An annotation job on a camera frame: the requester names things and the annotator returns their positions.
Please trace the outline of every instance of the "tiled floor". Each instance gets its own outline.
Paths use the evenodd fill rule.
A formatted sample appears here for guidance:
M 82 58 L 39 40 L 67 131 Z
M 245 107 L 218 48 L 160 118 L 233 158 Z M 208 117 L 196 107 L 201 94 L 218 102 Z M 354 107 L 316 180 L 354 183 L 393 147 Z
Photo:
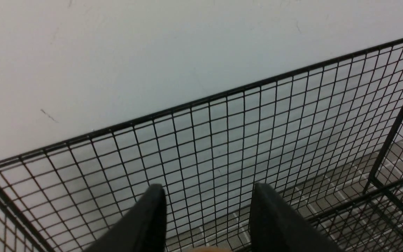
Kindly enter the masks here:
M 376 152 L 363 156 L 279 193 L 303 217 L 312 217 L 358 197 L 363 191 L 377 155 Z M 391 146 L 376 177 L 384 185 L 403 177 L 403 140 Z M 179 236 L 169 238 L 167 251 L 188 251 L 193 247 L 210 245 L 237 250 L 250 244 L 249 209 L 249 206 L 244 207 Z M 347 250 L 358 251 L 362 244 L 380 242 L 376 237 L 368 237 L 366 240 L 362 238 L 362 240 L 360 243 L 349 246 Z

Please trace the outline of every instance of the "metal bar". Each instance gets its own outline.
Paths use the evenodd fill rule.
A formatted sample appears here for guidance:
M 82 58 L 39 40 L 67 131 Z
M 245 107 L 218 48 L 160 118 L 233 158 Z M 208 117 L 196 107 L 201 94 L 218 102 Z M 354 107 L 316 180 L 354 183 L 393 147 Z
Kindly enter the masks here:
M 387 217 L 387 215 L 382 210 L 380 210 L 380 208 L 378 208 L 373 202 L 370 201 L 369 204 L 374 209 L 374 212 L 376 212 L 380 216 L 380 218 L 390 226 L 392 230 L 394 230 L 400 237 L 402 237 L 403 241 L 402 231 L 400 231 L 400 229 L 392 222 L 392 220 Z
M 372 184 L 376 187 L 376 188 L 382 188 L 382 193 L 391 201 L 393 202 L 394 205 L 396 205 L 399 210 L 401 210 L 403 212 L 403 202 L 400 201 L 400 199 L 398 199 L 392 192 L 390 192 L 388 189 L 383 188 L 383 184 L 379 181 L 379 180 L 374 180 L 372 182 Z
M 382 164 L 385 154 L 390 149 L 390 145 L 392 144 L 400 126 L 402 125 L 402 122 L 403 122 L 403 105 L 393 123 L 393 126 L 390 129 L 390 132 L 387 135 L 387 138 L 385 139 L 385 142 L 382 145 L 382 148 L 379 150 L 379 154 L 377 155 L 376 161 L 374 161 L 371 171 L 369 172 L 368 181 L 366 182 L 365 188 L 363 189 L 363 194 L 365 194 L 366 191 L 368 190 L 371 181 L 375 179 L 376 172 L 379 169 L 380 165 Z
M 402 185 L 403 184 L 403 178 L 396 180 L 395 182 L 389 184 L 389 185 L 384 185 L 382 188 L 378 188 L 376 190 L 370 191 L 369 193 L 363 194 L 361 196 L 358 196 L 355 199 L 352 199 L 350 201 L 346 201 L 343 204 L 340 204 L 336 207 L 333 207 L 329 210 L 326 210 L 320 214 L 317 214 L 315 216 L 312 216 L 310 218 L 307 219 L 308 222 L 315 222 L 318 219 L 323 219 L 325 217 L 328 217 L 331 214 L 334 214 L 336 212 L 339 212 L 341 210 L 347 209 L 349 207 L 352 207 L 353 205 L 355 205 L 356 203 L 362 202 L 364 200 L 369 200 L 372 199 L 374 197 L 376 197 L 377 195 L 380 195 L 382 190 L 390 190 L 392 188 L 395 188 L 398 185 Z
M 12 221 L 14 225 L 16 225 L 16 227 L 23 233 L 23 235 L 29 240 L 29 242 L 32 243 L 32 245 L 38 251 L 44 251 L 46 249 L 47 252 L 54 252 L 54 249 L 34 228 L 34 226 L 23 215 L 21 210 L 19 210 L 19 208 L 13 203 L 9 196 L 7 196 L 2 188 L 0 188 L 0 209 L 2 212 L 4 212 L 7 218 L 9 218 L 10 221 Z

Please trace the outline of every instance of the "wire mesh basket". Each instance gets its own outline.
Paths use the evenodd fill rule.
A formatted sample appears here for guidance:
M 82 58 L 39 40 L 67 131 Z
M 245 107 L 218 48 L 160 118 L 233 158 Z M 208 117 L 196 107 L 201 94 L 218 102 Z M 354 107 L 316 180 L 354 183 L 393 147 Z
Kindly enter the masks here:
M 82 251 L 151 183 L 166 251 L 247 250 L 256 182 L 344 250 L 403 250 L 403 39 L 0 161 L 0 251 Z

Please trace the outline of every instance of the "scuff mark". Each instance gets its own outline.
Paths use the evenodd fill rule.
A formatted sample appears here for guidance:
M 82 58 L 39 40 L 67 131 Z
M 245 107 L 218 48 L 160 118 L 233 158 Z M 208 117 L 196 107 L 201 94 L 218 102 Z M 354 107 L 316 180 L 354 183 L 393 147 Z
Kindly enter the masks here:
M 49 117 L 51 120 L 55 121 L 56 123 L 59 123 L 58 121 L 56 121 L 52 116 L 50 116 L 48 113 L 46 113 L 46 111 L 44 111 L 43 109 L 40 110 L 43 114 L 45 114 L 47 117 Z
M 298 26 L 298 21 L 296 21 L 296 28 L 298 29 L 299 34 L 302 34 L 302 32 L 301 32 L 301 30 L 299 29 L 299 26 Z
M 93 8 L 93 7 L 88 7 L 88 8 L 86 8 L 86 10 L 85 10 L 85 15 L 88 14 L 88 12 L 90 12 L 92 8 Z
M 205 87 L 202 85 L 202 82 L 201 82 L 200 79 L 198 78 L 197 68 L 192 67 L 192 71 L 193 71 L 193 74 L 194 74 L 194 76 L 195 76 L 195 80 L 196 80 L 197 83 L 198 83 L 198 86 L 201 87 L 201 89 L 203 90 L 203 92 L 205 92 L 205 94 L 208 94 L 208 91 L 205 89 Z
M 50 44 L 53 44 L 54 41 L 56 40 L 56 38 L 57 38 L 57 33 L 59 32 L 59 30 L 60 30 L 60 26 L 57 27 L 57 29 L 55 30 L 54 34 L 52 35 L 52 39 L 51 39 L 51 43 L 50 43 Z
M 286 3 L 286 6 L 289 6 L 289 5 L 290 5 L 290 1 L 281 0 L 281 1 L 280 1 L 280 8 L 283 6 L 283 3 Z

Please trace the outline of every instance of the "grout line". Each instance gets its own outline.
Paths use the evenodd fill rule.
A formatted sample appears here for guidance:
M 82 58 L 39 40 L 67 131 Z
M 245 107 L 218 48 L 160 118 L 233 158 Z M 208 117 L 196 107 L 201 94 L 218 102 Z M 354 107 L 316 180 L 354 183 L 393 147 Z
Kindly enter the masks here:
M 358 169 L 357 166 L 355 166 L 355 164 L 352 164 L 351 167 L 353 167 L 356 171 L 358 171 L 360 174 L 362 174 L 362 172 L 360 171 L 360 169 Z
M 386 234 L 390 233 L 391 231 L 392 231 L 391 229 L 388 229 L 387 231 L 385 231 L 385 232 L 383 232 L 383 233 L 380 233 L 380 234 L 378 234 L 377 236 L 370 237 L 370 238 L 368 238 L 368 239 L 365 239 L 365 240 L 363 240 L 363 241 L 360 241 L 358 244 L 355 244 L 355 245 L 350 246 L 350 247 L 347 249 L 347 251 L 349 251 L 350 249 L 356 249 L 356 248 L 358 248 L 358 247 L 361 247 L 361 246 L 363 246 L 363 245 L 366 245 L 368 242 L 370 242 L 370 241 L 372 241 L 372 240 L 376 241 L 377 238 L 379 238 L 379 241 L 380 241 L 382 235 L 386 235 Z
M 247 223 L 248 223 L 248 220 L 244 220 L 243 222 L 238 223 L 238 226 L 240 226 L 240 225 L 245 225 L 245 224 L 247 224 Z M 214 237 L 214 236 L 218 236 L 218 235 L 220 235 L 221 233 L 224 233 L 225 231 L 228 233 L 230 230 L 235 230 L 234 228 L 235 228 L 235 225 L 234 225 L 234 226 L 231 226 L 231 227 L 228 227 L 228 228 L 225 228 L 225 229 L 222 229 L 222 230 L 220 230 L 220 231 L 217 231 L 217 233 L 213 233 L 213 234 L 211 234 L 210 236 L 207 236 L 206 239 L 212 238 L 212 237 Z
M 396 172 L 399 174 L 399 176 L 402 177 L 402 171 L 399 170 L 399 168 L 397 168 L 397 166 L 396 166 L 396 164 L 399 162 L 399 160 L 402 160 L 402 161 L 403 161 L 403 158 L 398 159 L 398 160 L 396 161 L 396 163 L 393 163 L 393 162 L 391 162 L 390 160 L 387 160 L 387 161 L 388 161 L 388 165 L 389 165 L 390 167 L 393 166 L 393 170 L 391 170 L 391 172 L 396 171 Z M 385 168 L 386 170 L 389 171 L 387 165 L 386 165 L 386 166 L 382 166 L 382 168 Z
M 360 174 L 360 177 L 366 177 L 366 175 L 363 174 L 359 169 L 357 169 L 356 167 L 354 167 L 354 168 L 355 168 L 356 171 Z M 325 175 L 325 177 L 329 180 L 329 182 L 331 183 L 332 186 L 336 187 L 335 183 L 332 182 L 331 179 L 330 179 L 327 175 Z M 340 190 L 338 190 L 337 193 L 339 193 L 339 195 L 343 198 L 344 201 L 347 201 L 347 198 L 344 197 L 344 195 L 340 192 Z M 355 214 L 358 214 L 358 212 L 356 212 L 356 209 L 352 209 L 351 212 L 353 212 L 353 213 L 355 213 Z M 360 221 L 363 223 L 363 225 L 367 225 L 367 222 L 366 222 L 365 220 L 360 220 Z M 336 238 L 333 236 L 333 234 L 330 234 L 330 236 L 333 238 L 333 240 L 336 241 Z
M 299 194 L 301 194 L 301 199 L 302 199 L 302 201 L 306 201 L 306 206 L 310 209 L 310 211 L 313 213 L 313 214 L 316 214 L 317 213 L 317 211 L 315 210 L 315 208 L 313 208 L 312 207 L 312 205 L 309 203 L 309 198 L 306 198 L 304 195 L 303 195 L 303 193 L 297 188 L 297 187 L 295 187 L 295 190 L 297 190 L 298 192 L 299 192 Z
M 382 171 L 382 169 L 386 169 L 387 171 L 390 171 L 391 173 L 394 172 L 393 170 L 387 169 L 387 165 L 386 165 L 385 163 L 388 163 L 388 165 L 393 166 L 393 170 L 395 170 L 395 171 L 398 173 L 399 177 L 402 177 L 402 172 L 401 172 L 390 160 L 388 160 L 387 158 L 384 158 L 384 161 L 382 162 L 382 166 L 380 167 L 380 171 Z M 363 173 L 360 171 L 360 169 L 357 169 L 356 166 L 353 165 L 352 167 L 354 167 L 354 169 L 356 169 L 357 172 L 360 173 L 364 179 L 367 179 L 367 178 L 368 178 L 368 175 L 367 175 L 367 174 L 369 174 L 369 172 L 366 172 L 366 173 L 363 174 Z
M 330 183 L 334 186 L 334 188 L 335 188 L 336 186 L 335 186 L 335 184 L 331 181 L 331 179 L 330 179 L 327 175 L 324 175 L 324 176 L 329 180 L 329 182 L 330 182 Z M 325 223 L 325 222 L 320 223 L 320 225 L 321 225 L 325 230 L 327 230 L 328 233 L 330 233 L 330 232 L 331 232 L 331 227 L 332 227 L 332 222 L 331 222 L 331 225 L 330 225 L 328 228 L 326 228 L 325 226 L 323 226 L 323 223 Z M 332 240 L 334 240 L 334 241 L 337 240 L 337 238 L 334 236 L 333 233 L 331 233 L 329 236 L 331 236 Z
M 359 181 L 360 181 L 360 180 L 355 181 L 355 179 L 359 179 L 359 178 L 367 179 L 367 178 L 368 178 L 368 174 L 369 174 L 369 173 L 364 173 L 364 174 L 363 174 L 363 173 L 360 171 L 360 169 L 357 169 L 355 166 L 353 166 L 353 167 L 354 167 L 354 169 L 357 170 L 357 172 L 359 172 L 359 173 L 361 174 L 360 177 L 353 177 L 353 178 L 351 178 L 351 179 L 348 179 L 348 180 L 346 180 L 345 182 L 336 185 L 335 188 L 329 188 L 328 190 L 319 190 L 318 193 L 311 194 L 311 196 L 316 196 L 316 195 L 318 195 L 318 194 L 320 194 L 320 193 L 323 193 L 323 192 L 326 192 L 326 193 L 327 193 L 327 192 L 330 191 L 330 190 L 334 190 L 333 193 L 337 193 L 337 192 L 338 192 L 337 189 L 341 190 L 341 189 L 345 188 L 345 186 L 347 186 L 347 185 L 349 185 L 349 184 L 352 184 L 353 182 L 359 182 Z M 299 193 L 301 194 L 301 196 L 302 196 L 302 191 L 299 190 L 298 188 L 296 188 L 296 189 L 298 190 L 298 192 L 299 192 Z M 302 200 L 291 201 L 291 203 L 296 204 L 296 203 L 299 203 L 299 202 L 301 202 L 301 201 L 304 201 L 304 200 L 302 199 Z
M 391 167 L 391 166 L 395 166 L 399 161 L 403 161 L 403 157 L 402 158 L 398 158 L 396 159 L 396 161 L 393 163 L 393 161 L 387 159 L 388 164 L 385 165 L 385 167 Z
M 206 235 L 205 235 L 205 229 L 203 228 L 203 225 L 200 226 L 200 231 L 203 234 L 203 238 L 205 240 L 205 245 L 209 246 L 209 242 L 206 242 Z
M 182 251 L 183 249 L 186 249 L 186 248 L 188 248 L 188 247 L 191 246 L 191 245 L 192 245 L 192 244 L 188 244 L 188 245 L 183 246 L 183 247 L 180 246 L 178 249 L 172 250 L 171 252 Z
M 395 214 L 396 212 L 399 213 L 399 211 L 400 211 L 400 210 L 397 210 L 398 208 L 395 207 L 395 206 L 393 206 L 393 205 L 389 205 L 388 207 L 393 210 L 393 213 L 394 213 L 394 214 Z M 399 224 L 397 224 L 396 226 L 397 226 L 398 228 L 403 228 L 403 213 L 400 214 L 399 220 L 400 220 L 400 222 L 399 222 Z
M 335 185 L 335 183 L 332 182 L 332 180 L 331 180 L 327 175 L 324 175 L 324 177 L 329 180 L 329 183 L 331 183 L 331 185 L 332 185 L 334 188 L 337 188 L 337 185 Z M 340 190 L 338 190 L 337 193 L 343 198 L 343 200 L 344 200 L 345 202 L 347 201 L 347 199 L 345 198 L 345 196 L 343 196 L 343 194 L 340 192 Z
M 232 215 L 234 215 L 235 219 L 237 220 L 237 223 L 239 224 L 239 228 L 242 230 L 242 232 L 245 236 L 245 239 L 247 240 L 247 243 L 251 243 L 250 238 L 248 237 L 247 233 L 245 232 L 245 228 L 243 228 L 242 225 L 240 224 L 239 217 L 237 216 L 237 214 L 235 212 L 233 212 Z

